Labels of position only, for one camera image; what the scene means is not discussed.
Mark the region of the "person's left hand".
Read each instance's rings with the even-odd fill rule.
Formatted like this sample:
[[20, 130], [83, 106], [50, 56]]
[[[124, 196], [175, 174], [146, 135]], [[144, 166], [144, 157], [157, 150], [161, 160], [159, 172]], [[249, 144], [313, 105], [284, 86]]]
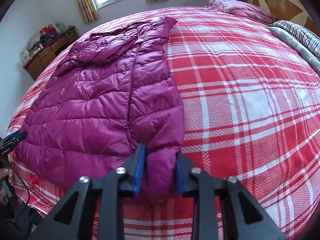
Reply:
[[15, 195], [15, 172], [12, 169], [11, 158], [1, 158], [1, 204], [7, 205]]

